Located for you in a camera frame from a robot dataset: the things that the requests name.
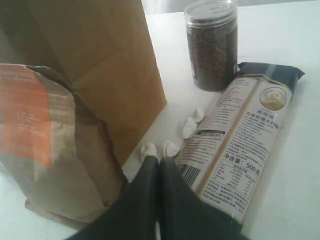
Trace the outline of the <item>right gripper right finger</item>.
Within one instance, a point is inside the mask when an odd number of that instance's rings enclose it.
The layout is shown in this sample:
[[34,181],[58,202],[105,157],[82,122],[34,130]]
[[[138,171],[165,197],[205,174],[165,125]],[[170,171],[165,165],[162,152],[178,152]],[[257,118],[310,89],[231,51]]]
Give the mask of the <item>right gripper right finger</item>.
[[159,163],[158,221],[162,240],[247,240],[243,226],[200,200],[174,160]]

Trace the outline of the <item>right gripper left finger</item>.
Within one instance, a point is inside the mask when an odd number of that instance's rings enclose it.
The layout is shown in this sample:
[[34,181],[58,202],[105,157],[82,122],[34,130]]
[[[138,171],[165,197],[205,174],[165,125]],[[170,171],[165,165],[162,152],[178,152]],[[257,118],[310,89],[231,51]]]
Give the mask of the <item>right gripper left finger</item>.
[[70,240],[155,240],[159,160],[147,156],[120,197]]

